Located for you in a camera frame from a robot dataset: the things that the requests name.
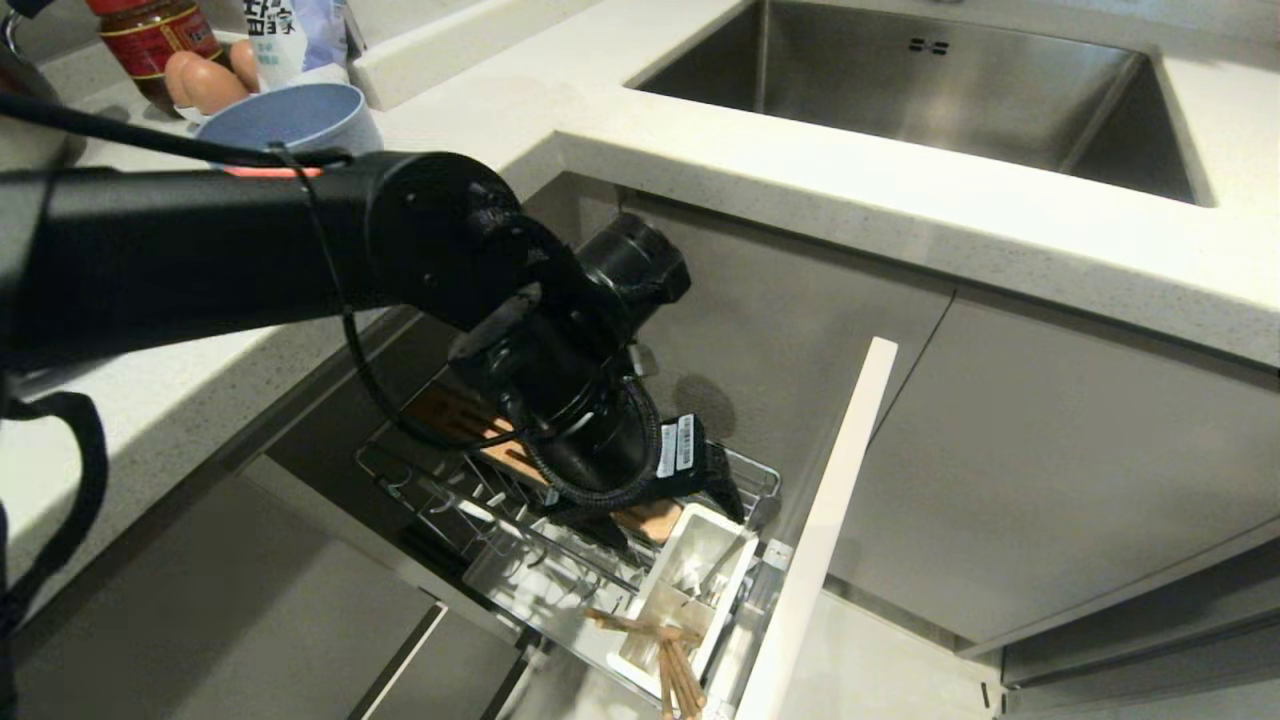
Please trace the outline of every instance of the open drawer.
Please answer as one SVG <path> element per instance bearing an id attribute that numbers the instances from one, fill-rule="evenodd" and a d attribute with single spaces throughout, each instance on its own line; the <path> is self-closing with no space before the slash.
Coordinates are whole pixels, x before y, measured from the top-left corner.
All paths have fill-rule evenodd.
<path id="1" fill-rule="evenodd" d="M 421 324 L 422 320 L 410 323 Z M 426 333 L 417 333 L 421 336 L 417 340 L 402 337 L 390 342 L 378 360 L 384 380 L 393 387 L 411 387 L 406 384 L 410 379 L 397 382 L 397 377 L 420 378 L 424 365 L 433 366 L 435 357 L 431 354 L 443 352 L 447 345 L 440 342 L 443 332 L 429 328 Z M 719 641 L 705 659 L 703 683 L 708 706 L 704 717 L 778 716 L 896 352 L 893 342 L 870 341 L 847 396 L 838 432 L 833 433 L 835 442 L 820 479 L 809 479 L 815 489 L 808 506 L 799 507 L 803 501 L 795 501 L 795 496 L 781 496 L 785 503 L 791 503 L 783 512 L 799 514 L 803 520 L 799 529 L 791 532 L 797 541 L 782 542 L 768 532 L 760 538 L 742 591 L 736 594 L 731 611 L 724 614 L 727 621 L 718 633 Z M 412 391 L 401 392 L 406 398 L 411 395 Z M 488 542 L 461 553 L 463 562 L 457 562 L 457 557 L 440 552 L 440 543 L 431 547 L 429 541 L 434 533 L 424 533 L 420 519 L 424 512 L 430 515 L 426 511 L 430 509 L 424 510 L 420 496 L 415 498 L 404 492 L 396 497 L 387 492 L 388 486 L 407 489 L 412 478 L 394 465 L 375 468 L 370 475 L 369 465 L 376 465 L 376 459 L 365 457 L 361 462 L 361 448 L 387 430 L 381 419 L 367 407 L 358 380 L 349 374 L 332 375 L 319 401 L 312 392 L 310 400 L 300 405 L 305 411 L 298 415 L 300 409 L 293 410 L 292 427 L 275 430 L 276 439 L 265 454 L 247 464 L 246 477 L 440 598 L 451 612 L 467 618 L 483 630 L 512 642 L 525 630 L 536 630 L 657 705 L 657 698 L 634 678 L 618 671 L 617 655 L 626 635 L 596 628 L 584 614 L 586 607 L 625 614 L 657 557 L 648 564 L 634 556 L 620 557 L 580 542 L 570 530 L 516 515 L 503 516 L 521 524 L 520 529 L 509 532 L 483 511 L 486 507 L 500 510 L 500 506 L 489 503 L 490 498 L 480 498 L 480 512 L 461 515 L 485 533 Z M 389 446 L 407 450 L 394 442 Z M 433 461 L 416 456 L 410 464 L 422 471 L 435 471 Z M 749 488 L 745 500 L 753 505 L 759 495 L 768 492 L 768 469 L 741 456 L 733 462 L 741 465 L 735 479 L 739 474 L 749 475 L 740 484 Z M 782 479 L 783 483 L 788 480 L 797 479 Z M 431 509 L 439 506 L 435 503 Z M 460 515 L 456 503 L 449 510 Z M 443 518 L 443 512 L 431 516 Z M 477 707 L 476 717 L 484 711 Z"/>

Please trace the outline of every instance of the sink basin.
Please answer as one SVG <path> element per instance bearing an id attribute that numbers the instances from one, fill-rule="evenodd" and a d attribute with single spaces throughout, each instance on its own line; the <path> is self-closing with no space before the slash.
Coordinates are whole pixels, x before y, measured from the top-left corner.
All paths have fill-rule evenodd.
<path id="1" fill-rule="evenodd" d="M 1151 59 L 1117 47 L 769 1 L 639 88 L 1198 200 Z"/>

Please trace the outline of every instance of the egg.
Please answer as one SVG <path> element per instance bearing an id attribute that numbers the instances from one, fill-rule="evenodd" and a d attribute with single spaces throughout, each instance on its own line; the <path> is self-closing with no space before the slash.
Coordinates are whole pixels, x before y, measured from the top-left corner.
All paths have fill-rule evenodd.
<path id="1" fill-rule="evenodd" d="M 191 104 L 206 115 L 248 97 L 248 90 L 230 70 L 204 58 L 187 60 L 182 68 L 182 85 Z"/>
<path id="2" fill-rule="evenodd" d="M 164 86 L 177 108 L 191 108 L 191 96 L 187 95 L 187 86 L 182 82 L 182 69 L 192 59 L 198 60 L 200 55 L 191 50 L 179 50 L 170 55 L 164 64 Z"/>
<path id="3" fill-rule="evenodd" d="M 232 58 L 232 70 L 236 73 L 236 77 L 239 78 L 241 83 L 250 92 L 259 92 L 257 58 L 253 55 L 253 44 L 248 40 L 238 40 L 232 44 L 229 55 Z"/>

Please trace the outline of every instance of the jar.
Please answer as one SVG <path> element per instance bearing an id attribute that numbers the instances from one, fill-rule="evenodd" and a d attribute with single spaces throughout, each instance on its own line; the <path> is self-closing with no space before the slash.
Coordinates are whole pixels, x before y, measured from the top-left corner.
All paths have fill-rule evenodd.
<path id="1" fill-rule="evenodd" d="M 101 19 L 97 35 L 152 105 L 178 117 L 164 82 L 164 65 L 189 50 L 228 65 L 225 53 L 192 0 L 86 0 Z"/>

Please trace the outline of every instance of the white countertop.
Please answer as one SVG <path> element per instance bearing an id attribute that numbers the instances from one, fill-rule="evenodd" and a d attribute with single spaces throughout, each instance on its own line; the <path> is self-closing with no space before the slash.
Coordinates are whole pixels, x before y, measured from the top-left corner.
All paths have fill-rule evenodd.
<path id="1" fill-rule="evenodd" d="M 471 155 L 522 197 L 575 172 L 1280 366 L 1280 45 L 1016 0 L 844 3 L 1152 54 L 1215 200 L 1201 208 L 625 87 L 745 4 L 605 0 L 378 123 L 388 149 Z M 127 85 L 82 105 L 154 122 Z M 99 143 L 84 163 L 198 167 Z M 904 169 L 923 163 L 927 174 Z M 337 322 L 302 323 L 132 354 L 72 382 L 102 414 L 111 486 L 52 589 L 339 348 Z M 42 421 L 8 423 L 0 462 L 15 575 L 69 506 L 77 461 Z"/>

